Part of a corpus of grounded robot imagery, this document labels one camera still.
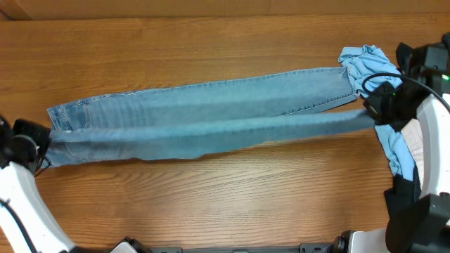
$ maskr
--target jeans seam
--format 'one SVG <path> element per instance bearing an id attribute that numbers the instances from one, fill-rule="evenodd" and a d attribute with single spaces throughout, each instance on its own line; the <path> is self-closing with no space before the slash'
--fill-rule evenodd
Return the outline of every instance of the jeans seam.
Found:
<path id="1" fill-rule="evenodd" d="M 355 80 L 352 80 L 352 78 L 353 78 L 353 65 L 348 65 L 347 67 L 347 79 L 348 79 L 348 81 L 349 81 L 349 85 L 350 85 L 350 88 L 352 88 L 352 90 L 353 90 L 353 93 L 355 93 L 356 94 L 356 96 L 359 96 L 359 91 L 356 89 L 356 87 L 355 87 L 355 85 L 354 85 L 354 83 L 355 83 Z"/>
<path id="2" fill-rule="evenodd" d="M 332 119 L 332 120 L 321 120 L 321 121 L 317 121 L 315 123 L 311 123 L 311 124 L 306 124 L 306 125 L 317 125 L 317 124 L 332 124 L 332 123 L 336 123 L 336 122 L 346 122 L 349 120 L 353 120 L 354 118 L 357 117 L 363 117 L 363 116 L 367 116 L 368 113 L 362 109 L 356 109 L 356 110 L 348 110 L 345 112 L 333 112 L 331 114 L 346 114 L 346 113 L 350 113 L 350 112 L 359 112 L 358 114 L 352 115 L 351 117 L 346 117 L 346 118 L 337 118 L 337 119 Z M 303 127 L 299 126 L 298 123 L 294 123 L 294 124 L 284 124 L 284 125 L 278 125 L 278 126 L 260 126 L 260 127 L 253 127 L 251 129 L 239 129 L 239 130 L 228 130 L 228 129 L 223 129 L 221 131 L 217 131 L 214 133 L 195 133 L 195 134 L 181 134 L 181 135 L 177 135 L 177 136 L 162 136 L 160 138 L 179 138 L 179 137 L 199 137 L 199 136 L 210 136 L 210 135 L 215 135 L 215 134 L 235 134 L 235 133 L 241 133 L 241 132 L 251 132 L 251 131 L 261 131 L 261 130 L 269 130 L 269 129 L 277 129 L 277 128 L 281 128 L 281 129 L 286 129 L 286 128 L 292 128 L 292 127 Z"/>
<path id="3" fill-rule="evenodd" d="M 69 156 L 71 156 L 72 158 L 75 158 L 77 160 L 81 160 L 81 161 L 87 161 L 87 159 L 81 158 L 78 155 L 75 155 L 72 150 L 68 147 L 69 143 L 64 143 L 64 148 L 67 151 L 67 153 L 69 154 Z"/>
<path id="4" fill-rule="evenodd" d="M 72 130 L 72 126 L 70 125 L 69 118 L 68 118 L 68 116 L 65 114 L 65 111 L 64 111 L 64 109 L 63 109 L 63 106 L 62 106 L 62 105 L 60 105 L 60 106 L 61 106 L 61 113 L 63 114 L 63 116 L 64 116 L 64 118 L 65 118 L 65 121 L 66 121 L 66 123 L 67 123 L 67 126 L 69 127 L 70 130 Z"/>
<path id="5" fill-rule="evenodd" d="M 84 116 L 86 118 L 86 124 L 84 124 L 82 129 L 85 129 L 90 125 L 91 117 L 89 116 L 89 111 L 88 111 L 87 105 L 83 105 L 83 110 L 84 110 Z"/>
<path id="6" fill-rule="evenodd" d="M 52 110 L 52 111 L 49 112 L 49 114 L 50 114 L 50 120 L 51 120 L 51 123 L 52 123 L 52 125 L 54 127 L 54 130 L 61 130 L 61 126 L 56 121 L 55 111 Z"/>
<path id="7" fill-rule="evenodd" d="M 348 97 L 353 96 L 353 95 L 354 95 L 354 92 L 351 92 L 351 93 L 348 93 L 347 95 L 344 95 L 344 96 L 342 96 L 342 97 L 335 97 L 335 98 L 332 98 L 332 99 L 329 100 L 329 101 L 326 101 L 326 102 L 323 102 L 323 103 L 319 103 L 319 104 L 317 104 L 317 105 L 314 105 L 314 104 L 307 105 L 307 106 L 303 107 L 302 109 L 296 110 L 296 111 L 294 111 L 294 112 L 285 113 L 285 114 L 281 113 L 281 114 L 279 114 L 279 115 L 275 115 L 275 117 L 286 116 L 286 115 L 292 115 L 292 114 L 295 114 L 295 113 L 303 112 L 303 111 L 305 111 L 305 110 L 309 110 L 309 109 L 312 109 L 312 108 L 316 108 L 316 107 L 318 107 L 318 106 L 322 106 L 322 105 L 326 105 L 326 104 L 329 104 L 329 103 L 333 103 L 333 102 L 336 102 L 336 101 L 341 100 L 341 99 L 344 99 L 344 98 L 348 98 Z"/>
<path id="8" fill-rule="evenodd" d="M 267 74 L 264 76 L 260 76 L 260 77 L 246 77 L 246 78 L 242 78 L 242 79 L 231 79 L 231 80 L 224 80 L 224 81 L 213 81 L 213 82 L 203 82 L 203 83 L 199 83 L 199 84 L 186 84 L 186 85 L 181 85 L 181 86 L 176 86 L 176 87 L 169 87 L 169 88 L 161 88 L 161 89 L 144 89 L 144 90 L 140 90 L 140 91 L 131 91 L 129 93 L 123 94 L 110 94 L 110 95 L 105 95 L 102 96 L 101 98 L 95 98 L 92 100 L 80 100 L 77 104 L 72 105 L 66 109 L 63 110 L 69 110 L 70 108 L 73 108 L 75 106 L 79 106 L 79 105 L 85 105 L 88 104 L 90 102 L 93 101 L 97 101 L 97 100 L 101 100 L 104 98 L 112 98 L 112 97 L 116 97 L 116 96 L 129 96 L 129 95 L 134 95 L 137 93 L 142 93 L 142 92 L 153 92 L 153 93 L 164 93 L 164 92 L 170 92 L 173 91 L 175 89 L 193 89 L 193 88 L 198 88 L 198 87 L 204 87 L 204 86 L 212 86 L 212 85 L 222 85 L 222 83 L 229 83 L 230 84 L 237 84 L 237 83 L 241 83 L 241 82 L 248 82 L 251 80 L 255 80 L 255 79 L 271 79 L 274 77 L 279 77 L 279 76 L 288 76 L 288 75 L 297 75 L 299 73 L 303 73 L 303 72 L 323 72 L 325 70 L 339 70 L 340 68 L 343 67 L 317 67 L 317 68 L 313 68 L 313 69 L 305 69 L 305 70 L 293 70 L 293 71 L 289 71 L 289 72 L 284 72 L 284 73 L 276 73 L 276 74 Z"/>

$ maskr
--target wooden table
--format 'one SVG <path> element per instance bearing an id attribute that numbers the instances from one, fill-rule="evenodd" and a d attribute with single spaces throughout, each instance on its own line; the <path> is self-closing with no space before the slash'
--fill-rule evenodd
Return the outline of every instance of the wooden table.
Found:
<path id="1" fill-rule="evenodd" d="M 439 41 L 447 14 L 299 15 L 0 22 L 0 111 L 50 125 L 78 98 L 338 66 L 344 46 Z M 361 101 L 336 110 L 361 108 Z M 39 191 L 84 247 L 132 236 L 149 247 L 329 242 L 388 221 L 388 161 L 373 129 L 268 143 L 200 160 L 48 169 Z M 10 252 L 4 236 L 0 252 Z"/>

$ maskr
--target jeans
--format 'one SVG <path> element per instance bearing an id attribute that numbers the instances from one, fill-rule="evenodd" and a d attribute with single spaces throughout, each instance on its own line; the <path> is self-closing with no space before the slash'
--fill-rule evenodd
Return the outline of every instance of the jeans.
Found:
<path id="1" fill-rule="evenodd" d="M 49 108 L 47 157 L 55 167 L 133 157 L 193 159 L 373 127 L 362 110 L 317 114 L 357 97 L 346 67 L 94 96 Z"/>

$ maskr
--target light blue denim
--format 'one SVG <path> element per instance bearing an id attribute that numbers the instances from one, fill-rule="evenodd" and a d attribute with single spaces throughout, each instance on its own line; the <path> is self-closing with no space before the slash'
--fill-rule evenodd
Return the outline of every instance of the light blue denim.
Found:
<path id="1" fill-rule="evenodd" d="M 265 141 L 373 127 L 362 110 L 317 114 L 356 100 L 346 67 L 148 89 L 49 108 L 53 166 L 140 158 L 193 159 Z"/>
<path id="2" fill-rule="evenodd" d="M 365 78 L 375 73 L 395 73 L 395 65 L 380 48 L 376 46 L 363 46 L 362 48 L 345 47 L 339 57 L 342 66 L 347 67 L 349 81 L 354 88 L 366 98 L 368 94 L 362 89 L 362 82 Z M 394 87 L 401 84 L 401 80 L 396 77 L 375 77 L 367 82 L 367 87 L 373 91 L 383 82 L 390 82 Z M 416 163 L 409 152 L 408 146 L 400 132 L 395 132 L 390 125 L 375 126 L 378 138 L 387 158 L 390 160 L 392 174 L 402 175 L 406 180 L 413 180 L 413 170 Z"/>

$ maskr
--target black cable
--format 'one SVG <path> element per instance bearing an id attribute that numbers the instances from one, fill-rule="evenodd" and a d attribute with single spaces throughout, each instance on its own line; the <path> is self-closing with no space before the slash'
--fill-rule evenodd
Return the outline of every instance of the black cable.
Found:
<path id="1" fill-rule="evenodd" d="M 42 162 L 46 160 L 47 161 L 47 166 L 45 166 L 44 168 L 41 168 Z M 38 177 L 38 175 L 40 175 L 42 172 L 44 172 L 44 170 L 48 169 L 51 166 L 51 162 L 47 157 L 43 157 L 41 158 L 41 161 L 39 162 L 39 164 L 37 165 L 38 170 L 36 170 L 36 172 L 34 173 L 34 177 Z"/>
<path id="2" fill-rule="evenodd" d="M 402 74 L 393 74 L 393 73 L 377 73 L 377 74 L 372 74 L 370 77 L 365 78 L 365 80 L 362 83 L 363 86 L 363 90 L 368 94 L 368 95 L 379 95 L 379 96 L 387 96 L 387 95 L 392 95 L 394 92 L 398 92 L 400 90 L 400 86 L 398 86 L 395 90 L 393 91 L 389 91 L 389 92 L 383 92 L 383 93 L 378 93 L 378 92 L 373 92 L 373 91 L 369 91 L 366 88 L 366 82 L 374 77 L 398 77 L 400 79 L 404 79 L 404 80 L 408 80 L 413 82 L 414 84 L 417 84 L 419 86 L 421 86 L 422 88 L 426 89 L 427 91 L 429 91 L 431 94 L 435 95 L 435 97 L 437 98 L 437 100 L 439 100 L 442 105 L 444 105 L 444 107 L 449 111 L 450 113 L 450 105 L 444 100 L 444 98 L 442 98 L 442 96 L 440 96 L 436 91 L 434 91 L 433 89 L 431 89 L 430 87 L 426 86 L 425 84 L 407 77 L 405 75 Z"/>
<path id="3" fill-rule="evenodd" d="M 6 210 L 8 210 L 8 212 L 13 217 L 14 221 L 17 223 L 17 226 L 19 227 L 20 232 L 22 233 L 23 238 L 25 239 L 25 242 L 27 243 L 31 253 L 38 253 L 36 247 L 34 246 L 33 242 L 31 241 L 30 235 L 28 235 L 27 230 L 23 226 L 22 221 L 19 219 L 17 214 L 14 212 L 14 210 L 9 206 L 9 203 L 0 199 L 0 204 L 2 207 L 5 207 Z"/>

